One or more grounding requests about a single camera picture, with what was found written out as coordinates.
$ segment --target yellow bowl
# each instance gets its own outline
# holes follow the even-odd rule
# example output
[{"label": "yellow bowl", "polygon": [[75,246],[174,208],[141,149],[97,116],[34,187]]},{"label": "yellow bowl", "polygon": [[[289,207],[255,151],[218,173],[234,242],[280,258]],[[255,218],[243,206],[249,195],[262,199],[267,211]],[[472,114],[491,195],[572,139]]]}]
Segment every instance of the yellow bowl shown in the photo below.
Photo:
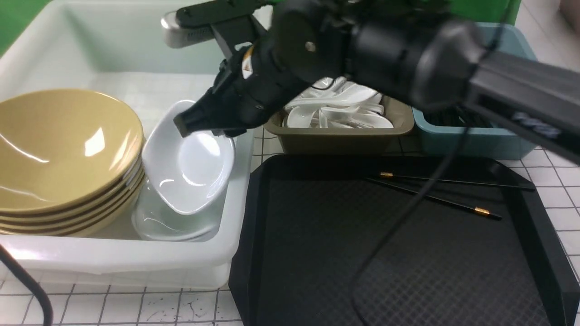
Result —
[{"label": "yellow bowl", "polygon": [[14,231],[7,230],[4,228],[0,229],[0,234],[20,234],[20,235],[35,235],[35,236],[67,236],[67,235],[77,235],[80,234],[90,234],[96,232],[105,226],[113,222],[121,213],[125,212],[129,208],[129,204],[134,202],[139,194],[141,186],[145,180],[145,173],[142,172],[139,180],[136,182],[135,186],[131,188],[127,193],[125,193],[120,200],[110,205],[104,212],[93,215],[91,218],[75,225],[64,226],[64,227],[51,227],[49,229],[38,229],[38,230],[27,230],[27,231]]},{"label": "yellow bowl", "polygon": [[138,183],[141,181],[141,178],[145,174],[143,169],[139,169],[137,175],[130,183],[124,184],[124,187],[120,189],[114,196],[110,197],[108,201],[102,203],[97,207],[89,208],[86,211],[78,213],[76,215],[72,215],[70,217],[64,219],[58,219],[50,222],[41,222],[41,223],[29,223],[29,222],[12,222],[12,223],[5,223],[0,222],[0,234],[3,231],[13,231],[13,232],[23,232],[23,233],[36,233],[39,231],[45,230],[56,230],[62,229],[69,226],[76,226],[81,223],[85,223],[89,220],[95,219],[96,216],[99,216],[102,212],[108,210],[116,203],[123,200],[127,194],[131,193],[132,190],[138,186]]},{"label": "yellow bowl", "polygon": [[7,225],[28,225],[31,223],[46,223],[55,222],[63,219],[70,219],[79,214],[85,214],[88,211],[94,210],[97,212],[103,209],[107,202],[115,201],[114,197],[119,196],[123,190],[125,190],[129,184],[133,181],[137,181],[140,176],[140,172],[143,170],[141,159],[137,159],[129,173],[126,177],[119,180],[116,184],[112,185],[109,189],[100,193],[99,195],[82,202],[78,205],[66,208],[61,211],[45,213],[45,214],[34,214],[34,215],[17,215],[17,214],[4,214],[0,215],[0,227],[7,227]]},{"label": "yellow bowl", "polygon": [[0,212],[54,212],[110,187],[143,146],[131,108],[84,89],[0,103]]}]

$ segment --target bowl rim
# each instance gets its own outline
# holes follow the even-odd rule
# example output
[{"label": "bowl rim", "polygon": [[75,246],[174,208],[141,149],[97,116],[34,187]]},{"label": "bowl rim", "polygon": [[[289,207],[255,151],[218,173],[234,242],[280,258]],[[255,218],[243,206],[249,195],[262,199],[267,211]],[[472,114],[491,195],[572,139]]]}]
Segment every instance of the bowl rim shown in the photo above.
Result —
[{"label": "bowl rim", "polygon": [[14,100],[20,99],[22,97],[27,97],[27,96],[39,94],[39,93],[55,93],[55,92],[65,92],[65,91],[68,91],[68,92],[73,91],[73,92],[78,92],[78,93],[87,93],[87,94],[91,94],[91,95],[104,96],[104,97],[107,97],[107,98],[117,102],[119,104],[119,106],[124,106],[128,109],[128,112],[130,112],[129,115],[132,115],[135,118],[135,121],[138,122],[135,124],[135,127],[137,127],[137,132],[140,135],[140,136],[136,137],[137,138],[136,145],[131,147],[128,151],[128,157],[130,158],[130,160],[126,160],[121,165],[121,168],[119,169],[119,173],[116,176],[113,176],[113,177],[109,178],[108,180],[104,180],[103,182],[101,182],[100,185],[95,186],[95,188],[93,190],[88,191],[87,193],[85,193],[83,195],[77,196],[77,197],[70,199],[70,200],[67,200],[67,201],[54,202],[54,203],[51,203],[48,205],[36,206],[36,207],[7,208],[7,207],[2,207],[3,205],[0,202],[0,214],[27,215],[27,214],[52,213],[54,211],[65,210],[65,209],[69,208],[70,206],[82,203],[82,202],[89,200],[90,198],[98,195],[103,190],[111,187],[115,182],[117,182],[119,180],[119,177],[121,177],[127,173],[127,171],[132,166],[134,161],[140,155],[141,150],[142,150],[143,145],[144,145],[144,142],[145,142],[144,141],[143,124],[141,123],[141,119],[139,118],[139,116],[133,110],[133,108],[131,106],[129,106],[127,103],[121,101],[120,99],[117,99],[116,97],[107,95],[107,94],[102,93],[102,92],[98,92],[96,90],[84,89],[84,88],[52,88],[52,89],[43,89],[43,90],[37,90],[35,92],[28,92],[25,94],[20,94],[20,95],[11,97],[9,99],[6,99],[4,101],[1,101],[0,104],[8,102],[8,101],[14,101]]}]

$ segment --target brown tray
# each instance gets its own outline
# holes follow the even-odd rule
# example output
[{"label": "brown tray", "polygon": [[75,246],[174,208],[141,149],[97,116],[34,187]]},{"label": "brown tray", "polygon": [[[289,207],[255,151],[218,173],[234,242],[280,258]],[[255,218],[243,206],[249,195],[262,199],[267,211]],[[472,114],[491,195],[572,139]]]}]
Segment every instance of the brown tray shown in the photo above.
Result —
[{"label": "brown tray", "polygon": [[274,114],[264,125],[280,138],[285,154],[357,154],[380,155],[391,140],[411,132],[415,125],[410,106],[384,97],[385,117],[394,128],[389,129],[316,129],[283,128],[284,111]]}]

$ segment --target black tray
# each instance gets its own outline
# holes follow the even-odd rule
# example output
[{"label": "black tray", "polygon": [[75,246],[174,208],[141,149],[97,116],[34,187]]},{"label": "black tray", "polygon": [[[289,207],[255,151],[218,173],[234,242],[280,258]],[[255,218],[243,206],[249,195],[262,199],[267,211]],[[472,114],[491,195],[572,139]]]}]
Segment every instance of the black tray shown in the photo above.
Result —
[{"label": "black tray", "polygon": [[[429,176],[421,157],[279,155],[253,173],[232,295],[245,326],[360,325],[356,268],[410,194],[361,178]],[[447,179],[529,185],[505,166],[460,158]],[[372,325],[574,325],[580,288],[535,191],[438,184],[433,195],[500,222],[424,201],[354,292]]]}]

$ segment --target chopsticks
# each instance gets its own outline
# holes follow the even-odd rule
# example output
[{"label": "chopsticks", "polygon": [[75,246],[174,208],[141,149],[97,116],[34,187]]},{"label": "chopsticks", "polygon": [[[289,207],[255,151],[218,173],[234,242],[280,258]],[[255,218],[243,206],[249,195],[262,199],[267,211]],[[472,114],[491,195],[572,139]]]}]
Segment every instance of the chopsticks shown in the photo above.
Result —
[{"label": "chopsticks", "polygon": [[[396,175],[392,172],[381,172],[379,176],[383,179],[408,179],[408,180],[420,180],[429,181],[429,178],[422,178],[418,176],[407,176],[407,175]],[[512,184],[501,184],[501,183],[487,183],[487,182],[475,182],[475,181],[463,181],[463,180],[445,180],[439,179],[437,182],[441,183],[455,183],[455,184],[466,184],[468,186],[481,186],[481,187],[495,187],[495,188],[509,188],[509,189],[519,189],[525,191],[535,191],[536,188],[532,186],[515,186]]]},{"label": "chopsticks", "polygon": [[[378,179],[373,179],[373,178],[364,178],[364,179],[367,180],[367,181],[369,181],[369,182],[372,182],[372,183],[375,183],[375,184],[379,184],[381,186],[386,186],[386,187],[389,187],[389,188],[393,188],[393,189],[396,189],[396,190],[401,190],[401,191],[404,191],[406,193],[410,193],[410,194],[417,194],[418,193],[418,191],[415,191],[415,190],[412,190],[412,189],[409,189],[409,188],[405,188],[405,187],[401,187],[401,186],[396,186],[396,185],[394,185],[392,183],[384,182],[384,181],[381,181],[381,180],[378,180]],[[502,220],[503,219],[503,217],[501,217],[500,215],[497,215],[495,213],[492,213],[489,210],[484,209],[484,208],[481,208],[481,207],[471,207],[471,206],[464,205],[464,204],[461,204],[461,203],[458,203],[458,202],[454,202],[454,201],[446,200],[446,199],[443,199],[443,198],[435,197],[435,196],[432,196],[432,195],[425,195],[425,198],[430,199],[430,200],[435,201],[435,202],[439,202],[439,203],[444,204],[444,205],[447,205],[447,206],[451,206],[451,207],[454,207],[454,208],[459,208],[459,209],[461,209],[463,211],[470,212],[470,213],[474,213],[474,214],[483,216],[483,217],[488,218],[488,219],[492,219],[492,220],[496,220],[496,221],[499,221],[499,220]]]}]

